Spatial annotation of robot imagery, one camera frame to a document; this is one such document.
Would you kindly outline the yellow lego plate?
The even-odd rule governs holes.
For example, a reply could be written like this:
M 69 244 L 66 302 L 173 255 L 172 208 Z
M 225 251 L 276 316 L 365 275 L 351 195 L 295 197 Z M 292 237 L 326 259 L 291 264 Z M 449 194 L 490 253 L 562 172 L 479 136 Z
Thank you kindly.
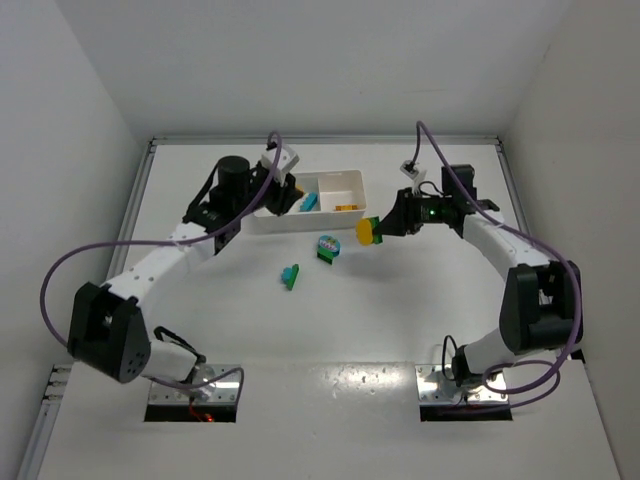
M 356 211 L 358 209 L 359 209 L 359 206 L 357 204 L 336 205 L 334 207 L 334 211 L 336 212 Z

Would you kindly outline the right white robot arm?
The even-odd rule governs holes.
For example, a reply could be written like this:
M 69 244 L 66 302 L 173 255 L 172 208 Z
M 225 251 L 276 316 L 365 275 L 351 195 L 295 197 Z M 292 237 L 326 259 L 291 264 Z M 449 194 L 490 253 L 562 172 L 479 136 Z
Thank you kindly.
M 441 173 L 441 194 L 401 189 L 391 211 L 370 224 L 376 243 L 386 236 L 414 235 L 426 224 L 444 224 L 477 248 L 504 280 L 497 328 L 456 347 L 453 381 L 478 383 L 491 367 L 579 343 L 583 326 L 576 310 L 581 299 L 577 265 L 551 259 L 520 232 L 508 230 L 499 207 L 489 199 L 478 199 L 472 166 L 454 165 Z

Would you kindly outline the teal 2x4 lego brick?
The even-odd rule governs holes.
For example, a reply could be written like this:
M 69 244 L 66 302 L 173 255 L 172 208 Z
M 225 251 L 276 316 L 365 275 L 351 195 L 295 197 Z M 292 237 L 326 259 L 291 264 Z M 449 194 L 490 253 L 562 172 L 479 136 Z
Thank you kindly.
M 319 208 L 319 196 L 315 192 L 305 194 L 299 205 L 299 211 L 302 213 L 312 212 Z

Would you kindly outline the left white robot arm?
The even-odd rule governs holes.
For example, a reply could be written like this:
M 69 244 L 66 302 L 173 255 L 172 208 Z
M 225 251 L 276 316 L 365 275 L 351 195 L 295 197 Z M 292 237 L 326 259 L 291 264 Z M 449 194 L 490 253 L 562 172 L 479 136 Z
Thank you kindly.
M 155 304 L 199 265 L 219 254 L 244 216 L 265 208 L 281 216 L 303 193 L 292 149 L 270 146 L 256 165 L 241 156 L 219 159 L 167 240 L 101 285 L 86 283 L 74 298 L 67 351 L 126 384 L 139 376 L 182 389 L 205 357 L 181 337 L 147 321 Z

